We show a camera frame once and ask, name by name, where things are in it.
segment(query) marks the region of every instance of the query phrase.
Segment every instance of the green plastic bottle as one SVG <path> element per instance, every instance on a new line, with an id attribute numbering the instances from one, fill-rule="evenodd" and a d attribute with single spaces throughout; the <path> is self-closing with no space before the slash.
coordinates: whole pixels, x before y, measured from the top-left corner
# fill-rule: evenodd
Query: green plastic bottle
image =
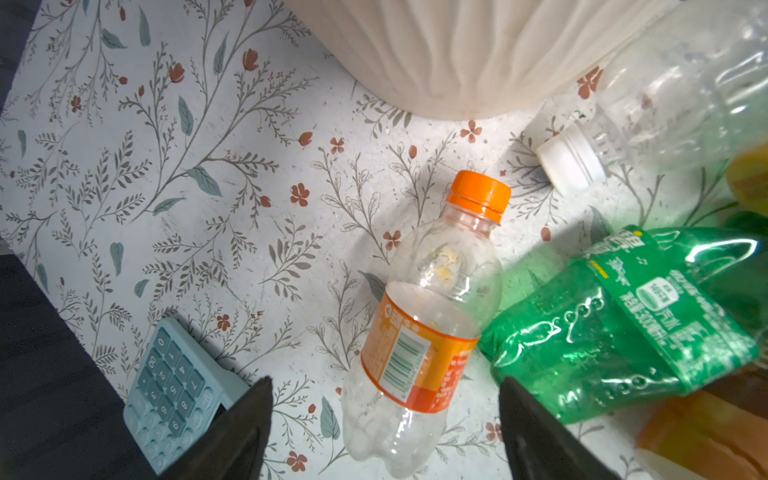
<path id="1" fill-rule="evenodd" d="M 478 347 L 563 423 L 686 395 L 754 360 L 768 238 L 629 226 L 502 312 Z"/>

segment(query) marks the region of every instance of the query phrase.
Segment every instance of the orange bottle cap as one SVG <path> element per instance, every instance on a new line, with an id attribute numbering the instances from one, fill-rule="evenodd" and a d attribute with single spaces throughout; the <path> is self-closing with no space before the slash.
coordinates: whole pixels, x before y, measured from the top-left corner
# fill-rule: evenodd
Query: orange bottle cap
<path id="1" fill-rule="evenodd" d="M 448 202 L 494 221 L 502 222 L 512 190 L 498 180 L 462 170 L 453 180 Z"/>

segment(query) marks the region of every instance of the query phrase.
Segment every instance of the green bottle label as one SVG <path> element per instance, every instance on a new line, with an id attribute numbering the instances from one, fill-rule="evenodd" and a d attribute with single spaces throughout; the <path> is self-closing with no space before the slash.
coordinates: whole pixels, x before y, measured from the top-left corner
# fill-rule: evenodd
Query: green bottle label
<path id="1" fill-rule="evenodd" d="M 664 257 L 635 226 L 611 235 L 574 261 L 586 263 L 664 361 L 693 392 L 758 355 L 755 341 Z"/>

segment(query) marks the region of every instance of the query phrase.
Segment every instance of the calculator keypad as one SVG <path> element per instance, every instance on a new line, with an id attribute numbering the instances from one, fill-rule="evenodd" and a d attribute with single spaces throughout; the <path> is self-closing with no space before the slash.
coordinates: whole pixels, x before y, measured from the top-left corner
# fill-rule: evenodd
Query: calculator keypad
<path id="1" fill-rule="evenodd" d="M 213 415 L 214 391 L 180 345 L 157 331 L 124 414 L 156 472 L 183 455 Z"/>

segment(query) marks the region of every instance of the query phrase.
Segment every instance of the floral pattern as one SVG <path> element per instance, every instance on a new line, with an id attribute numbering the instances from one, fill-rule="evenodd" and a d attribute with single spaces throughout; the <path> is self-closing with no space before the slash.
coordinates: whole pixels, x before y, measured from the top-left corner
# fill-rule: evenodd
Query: floral pattern
<path id="1" fill-rule="evenodd" d="M 373 477 L 380 462 L 343 447 L 341 385 L 402 238 L 445 210 L 457 171 L 512 188 L 492 236 L 509 266 L 734 212 L 718 167 L 616 165 L 562 201 L 535 148 L 591 114 L 600 76 L 535 118 L 432 121 L 366 91 L 279 0 L 44 0 L 0 116 L 0 235 L 124 398 L 174 315 L 222 367 L 273 377 L 263 477 Z M 508 475 L 488 364 L 465 374 L 416 478 Z M 641 480 L 635 415 L 570 428 Z"/>

